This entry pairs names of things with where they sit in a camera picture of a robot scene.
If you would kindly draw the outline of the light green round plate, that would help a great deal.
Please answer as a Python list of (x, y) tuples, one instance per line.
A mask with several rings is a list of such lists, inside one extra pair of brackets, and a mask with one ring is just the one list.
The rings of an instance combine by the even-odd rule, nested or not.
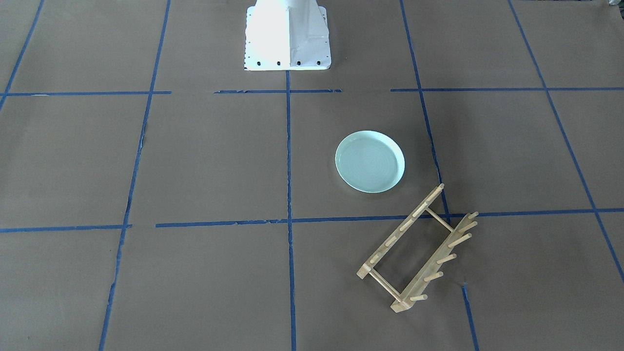
[(357, 191), (383, 193), (403, 178), (406, 162), (399, 145), (386, 134), (372, 130), (352, 133), (336, 147), (337, 173)]

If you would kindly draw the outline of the wooden plate rack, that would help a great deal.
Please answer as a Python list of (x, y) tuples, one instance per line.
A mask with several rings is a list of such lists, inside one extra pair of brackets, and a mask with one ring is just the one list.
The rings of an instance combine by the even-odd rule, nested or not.
[[(428, 299), (425, 290), (437, 278), (443, 277), (443, 266), (457, 258), (455, 248), (472, 238), (479, 213), (468, 213), (459, 223), (448, 224), (432, 209), (442, 195), (444, 184), (434, 187), (414, 210), (359, 267), (357, 276), (372, 277), (393, 298), (390, 308), (395, 312), (411, 309), (417, 302)], [(414, 277), (404, 287), (395, 287), (380, 273), (381, 268), (390, 269), (391, 262), (385, 257), (397, 258), (399, 264), (407, 265), (407, 272)]]

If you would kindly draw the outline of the white pedestal base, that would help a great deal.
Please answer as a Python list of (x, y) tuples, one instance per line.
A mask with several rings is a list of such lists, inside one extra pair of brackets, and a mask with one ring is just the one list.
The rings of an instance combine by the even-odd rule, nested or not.
[(316, 0), (257, 0), (247, 8), (245, 70), (313, 71), (331, 66), (328, 14)]

